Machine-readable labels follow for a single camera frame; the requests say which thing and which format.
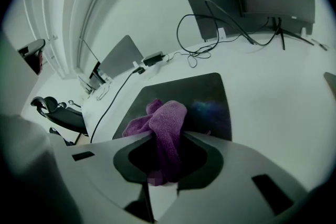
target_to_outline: black mousepad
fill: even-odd
[[[187,115],[182,129],[232,141],[229,107],[218,73],[174,80],[144,87],[120,123],[113,139],[122,137],[128,123],[146,115],[146,106],[154,99],[163,103],[175,100],[184,104]]]

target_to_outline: cloth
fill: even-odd
[[[155,99],[147,105],[146,112],[147,116],[132,120],[122,136],[154,131],[161,170],[151,172],[148,181],[155,186],[162,185],[166,181],[177,182],[181,172],[181,160],[178,155],[180,131],[187,108],[176,101],[163,104],[159,99]]]

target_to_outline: charger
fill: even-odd
[[[145,64],[145,66],[151,67],[157,62],[162,61],[164,56],[165,55],[163,55],[163,53],[160,51],[155,54],[147,56],[142,60],[142,62]]]

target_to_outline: black office chair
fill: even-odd
[[[35,97],[30,105],[36,106],[38,113],[57,125],[74,132],[88,134],[82,113],[72,108],[67,108],[64,102],[58,103],[54,97]]]

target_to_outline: white desk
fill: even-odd
[[[269,37],[254,35],[260,42]],[[200,59],[194,69],[186,56],[176,55],[152,79],[134,74],[100,122],[93,142],[113,138],[143,87],[218,72],[229,104],[233,142],[261,152],[310,190],[325,180],[336,155],[336,102],[323,77],[324,72],[336,74],[336,51],[291,38],[285,42],[283,51],[280,37],[263,48],[240,37],[219,44],[212,57]],[[82,112],[90,136],[127,76],[118,76],[101,101],[94,96],[85,101]]]

